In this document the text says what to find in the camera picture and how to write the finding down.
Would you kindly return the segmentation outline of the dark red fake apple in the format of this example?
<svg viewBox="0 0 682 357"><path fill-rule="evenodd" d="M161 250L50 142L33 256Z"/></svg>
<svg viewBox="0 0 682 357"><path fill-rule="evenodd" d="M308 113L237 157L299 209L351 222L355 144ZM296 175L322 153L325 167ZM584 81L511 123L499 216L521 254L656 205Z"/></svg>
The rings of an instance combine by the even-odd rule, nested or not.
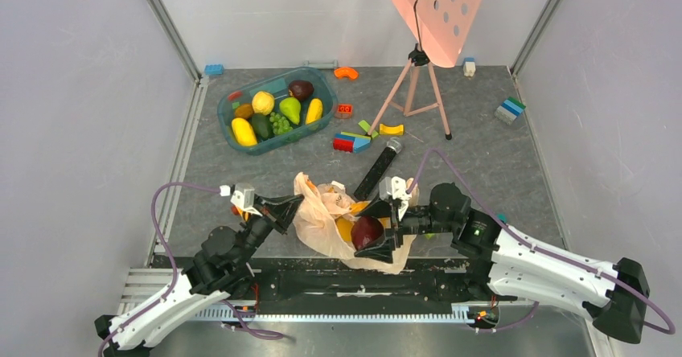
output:
<svg viewBox="0 0 682 357"><path fill-rule="evenodd" d="M351 228L351 242L358 251L379 239L383 233L384 225L377 218L361 216Z"/></svg>

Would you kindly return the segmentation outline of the translucent banana print plastic bag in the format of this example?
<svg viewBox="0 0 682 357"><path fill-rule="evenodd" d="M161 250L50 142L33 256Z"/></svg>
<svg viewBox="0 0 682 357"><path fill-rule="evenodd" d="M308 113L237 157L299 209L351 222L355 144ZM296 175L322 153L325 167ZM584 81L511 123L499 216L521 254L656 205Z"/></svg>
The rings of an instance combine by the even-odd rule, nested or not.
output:
<svg viewBox="0 0 682 357"><path fill-rule="evenodd" d="M415 235L408 235L401 247L393 251L392 264L355 257L353 244L342 240L335 220L345 215L356 222L359 213L350 217L351 205L357 201L346 193L344 185L337 182L315 185L300 172L294 177L294 193L305 197L293 225L298 239L308 248L340 260L351 269L398 274L405 268Z"/></svg>

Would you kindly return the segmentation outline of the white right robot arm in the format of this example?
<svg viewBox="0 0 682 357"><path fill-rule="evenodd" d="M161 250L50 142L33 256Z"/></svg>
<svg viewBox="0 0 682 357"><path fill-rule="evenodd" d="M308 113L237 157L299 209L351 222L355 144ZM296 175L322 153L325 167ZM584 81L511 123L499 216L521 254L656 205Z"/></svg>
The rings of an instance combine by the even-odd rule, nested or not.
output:
<svg viewBox="0 0 682 357"><path fill-rule="evenodd" d="M516 297L552 305L587 318L619 341L641 341L650 294L643 266L632 259L617 263L584 258L548 245L471 206L453 183L434 187L426 205L409 206L402 179L382 190L362 217L387 219L378 238L361 244L355 256L392 263L404 236L450 233L451 246L470 260L464 286L475 299Z"/></svg>

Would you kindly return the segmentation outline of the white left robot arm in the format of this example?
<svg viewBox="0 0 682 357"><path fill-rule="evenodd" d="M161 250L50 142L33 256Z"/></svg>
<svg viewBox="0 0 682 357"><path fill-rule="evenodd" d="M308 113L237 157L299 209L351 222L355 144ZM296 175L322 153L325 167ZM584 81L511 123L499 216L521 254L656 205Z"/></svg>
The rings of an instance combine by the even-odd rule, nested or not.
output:
<svg viewBox="0 0 682 357"><path fill-rule="evenodd" d="M252 290L253 254L273 232L286 234L302 205L303 195L276 198L256 196L240 230L214 228L183 270L141 305L118 316L95 321L102 339L99 356L147 356L171 331L209 306L244 298Z"/></svg>

